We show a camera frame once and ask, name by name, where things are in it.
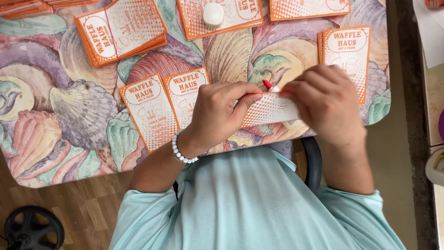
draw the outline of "white cap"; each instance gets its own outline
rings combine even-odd
[[[221,26],[225,12],[222,5],[217,3],[207,3],[203,8],[203,21],[212,28]]]

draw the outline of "floral tablecloth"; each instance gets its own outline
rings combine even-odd
[[[142,139],[117,91],[154,73],[162,77],[206,66],[210,82],[264,77],[282,87],[318,63],[317,33],[372,25],[364,125],[390,109],[390,78],[384,0],[352,1],[346,16],[270,22],[188,42],[175,0],[157,4],[168,28],[168,45],[95,69],[73,16],[110,0],[56,9],[54,15],[0,18],[0,148],[11,174],[38,188],[134,169],[146,156]],[[208,154],[313,135],[302,122],[238,130]]]

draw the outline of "black caster wheel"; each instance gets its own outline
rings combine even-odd
[[[15,221],[23,214],[23,224]],[[39,225],[34,217],[40,214],[48,219],[48,225]],[[57,243],[46,242],[42,237],[50,232],[57,234]],[[4,234],[8,240],[7,250],[58,250],[65,240],[65,231],[60,220],[49,210],[39,206],[24,206],[12,212],[4,224]]]

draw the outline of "light blue shirt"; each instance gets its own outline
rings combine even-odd
[[[202,157],[181,178],[184,191],[126,193],[110,249],[404,250],[382,213],[378,191],[322,187],[266,147]]]

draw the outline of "sleeve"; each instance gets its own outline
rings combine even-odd
[[[317,196],[362,249],[405,250],[382,213],[378,190],[358,195],[321,187]]]
[[[110,250],[149,250],[169,226],[177,205],[174,191],[141,193],[129,190],[123,197]]]

